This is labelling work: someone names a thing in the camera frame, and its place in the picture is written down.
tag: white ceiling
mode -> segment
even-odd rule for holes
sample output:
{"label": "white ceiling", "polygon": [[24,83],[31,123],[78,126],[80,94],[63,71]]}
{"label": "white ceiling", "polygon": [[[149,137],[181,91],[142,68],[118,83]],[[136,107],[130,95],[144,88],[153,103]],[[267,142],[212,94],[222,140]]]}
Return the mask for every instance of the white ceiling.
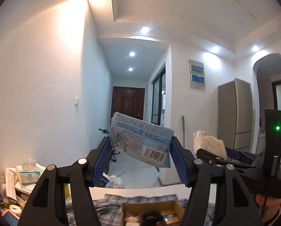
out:
{"label": "white ceiling", "polygon": [[117,0],[116,20],[161,24],[235,43],[281,12],[275,0],[239,1]]}
{"label": "white ceiling", "polygon": [[[231,61],[281,39],[281,7],[276,0],[89,0],[98,37],[178,41]],[[148,26],[147,34],[141,28]]]}
{"label": "white ceiling", "polygon": [[147,80],[167,43],[130,38],[99,38],[113,78]]}
{"label": "white ceiling", "polygon": [[281,54],[269,54],[261,58],[260,61],[261,64],[257,70],[257,79],[281,74]]}

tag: metal rivet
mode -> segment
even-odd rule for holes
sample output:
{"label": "metal rivet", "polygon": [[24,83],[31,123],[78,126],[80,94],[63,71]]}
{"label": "metal rivet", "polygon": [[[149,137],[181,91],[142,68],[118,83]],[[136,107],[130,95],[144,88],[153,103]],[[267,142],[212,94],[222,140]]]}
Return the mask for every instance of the metal rivet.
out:
{"label": "metal rivet", "polygon": [[227,165],[226,165],[226,168],[229,169],[229,170],[233,170],[233,169],[234,169],[234,165],[232,165],[232,164],[227,164]]}
{"label": "metal rivet", "polygon": [[81,159],[78,161],[78,163],[81,164],[81,165],[85,164],[86,162],[87,162],[87,160],[86,160],[85,158],[81,158]]}
{"label": "metal rivet", "polygon": [[194,162],[197,165],[201,165],[202,164],[202,160],[200,160],[200,159],[195,159]]}
{"label": "metal rivet", "polygon": [[54,170],[54,168],[55,168],[55,165],[53,165],[53,164],[47,166],[47,169],[49,171]]}

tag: brown door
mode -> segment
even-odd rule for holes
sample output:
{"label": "brown door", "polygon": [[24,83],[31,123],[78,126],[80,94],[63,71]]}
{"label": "brown door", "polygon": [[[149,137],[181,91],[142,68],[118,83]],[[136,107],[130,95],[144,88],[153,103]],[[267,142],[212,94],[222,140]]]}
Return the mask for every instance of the brown door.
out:
{"label": "brown door", "polygon": [[115,112],[140,120],[144,118],[145,89],[133,87],[113,87],[111,118]]}

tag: arched doorway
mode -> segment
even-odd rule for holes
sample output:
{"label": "arched doorway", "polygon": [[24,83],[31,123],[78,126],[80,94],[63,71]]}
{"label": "arched doorway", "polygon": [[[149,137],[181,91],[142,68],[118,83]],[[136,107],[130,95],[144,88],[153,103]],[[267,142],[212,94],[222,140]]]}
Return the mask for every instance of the arched doorway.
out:
{"label": "arched doorway", "polygon": [[256,109],[256,112],[259,110],[259,136],[256,154],[263,156],[265,151],[264,109],[281,110],[281,54],[273,53],[262,57],[255,63],[254,72],[257,78],[259,99],[259,108]]}

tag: refrigerator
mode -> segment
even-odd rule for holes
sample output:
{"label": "refrigerator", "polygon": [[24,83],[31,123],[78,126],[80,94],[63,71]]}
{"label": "refrigerator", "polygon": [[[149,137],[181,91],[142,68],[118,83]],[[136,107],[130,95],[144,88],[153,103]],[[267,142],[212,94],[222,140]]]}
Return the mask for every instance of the refrigerator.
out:
{"label": "refrigerator", "polygon": [[217,138],[227,148],[249,151],[253,127],[253,103],[249,83],[235,78],[218,86]]}

